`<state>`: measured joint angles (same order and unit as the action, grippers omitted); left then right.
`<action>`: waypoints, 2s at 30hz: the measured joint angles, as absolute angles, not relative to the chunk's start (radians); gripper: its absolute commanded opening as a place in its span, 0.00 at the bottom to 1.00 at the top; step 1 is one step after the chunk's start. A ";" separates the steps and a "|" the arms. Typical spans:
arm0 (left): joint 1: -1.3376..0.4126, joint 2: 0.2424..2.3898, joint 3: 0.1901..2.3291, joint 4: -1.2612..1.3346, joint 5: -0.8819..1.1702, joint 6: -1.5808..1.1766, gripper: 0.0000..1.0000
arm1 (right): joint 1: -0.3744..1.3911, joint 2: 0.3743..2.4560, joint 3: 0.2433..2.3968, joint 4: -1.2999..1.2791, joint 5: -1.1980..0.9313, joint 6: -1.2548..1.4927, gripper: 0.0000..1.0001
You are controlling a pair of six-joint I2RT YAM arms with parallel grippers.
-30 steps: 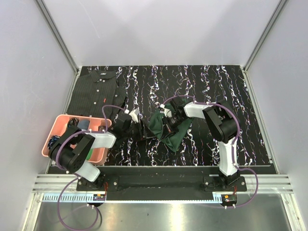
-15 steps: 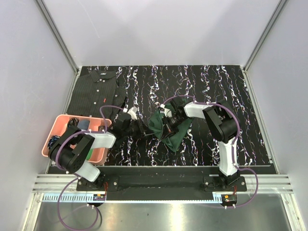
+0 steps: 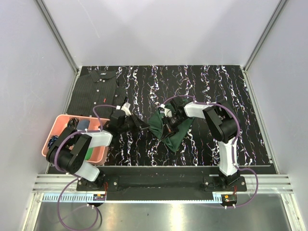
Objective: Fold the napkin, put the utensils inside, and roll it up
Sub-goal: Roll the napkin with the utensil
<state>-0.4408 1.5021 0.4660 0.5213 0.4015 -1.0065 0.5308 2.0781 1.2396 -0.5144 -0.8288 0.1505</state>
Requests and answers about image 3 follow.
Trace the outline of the green cloth napkin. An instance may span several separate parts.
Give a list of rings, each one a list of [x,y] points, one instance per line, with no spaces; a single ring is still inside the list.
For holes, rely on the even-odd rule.
[[[179,131],[172,135],[171,137],[167,137],[165,139],[162,138],[163,135],[163,120],[162,120],[162,115],[160,115],[159,112],[154,113],[149,121],[148,124],[150,125],[150,131],[162,142],[164,143],[169,150],[172,152],[176,152],[181,143],[182,140],[185,138],[187,135],[194,119],[193,118],[188,118],[186,119],[183,123],[181,123],[178,126]]]

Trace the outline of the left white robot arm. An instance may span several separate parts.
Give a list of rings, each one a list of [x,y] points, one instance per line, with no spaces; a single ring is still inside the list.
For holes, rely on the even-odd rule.
[[[42,150],[46,160],[61,172],[87,179],[97,191],[103,187],[98,165],[105,162],[108,147],[122,133],[140,132],[149,125],[129,110],[130,104],[112,106],[109,119],[101,118],[93,108],[94,117],[59,115]]]

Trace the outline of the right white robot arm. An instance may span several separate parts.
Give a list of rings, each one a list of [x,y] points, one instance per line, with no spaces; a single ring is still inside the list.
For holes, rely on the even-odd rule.
[[[182,96],[174,96],[168,101],[173,110],[167,108],[166,102],[159,106],[159,112],[163,115],[161,138],[175,135],[180,124],[189,118],[204,119],[219,146],[219,170],[223,175],[218,179],[219,187],[225,191],[231,190],[236,184],[233,176],[238,174],[235,146],[240,133],[240,123],[233,110],[225,100],[218,103],[186,102]]]

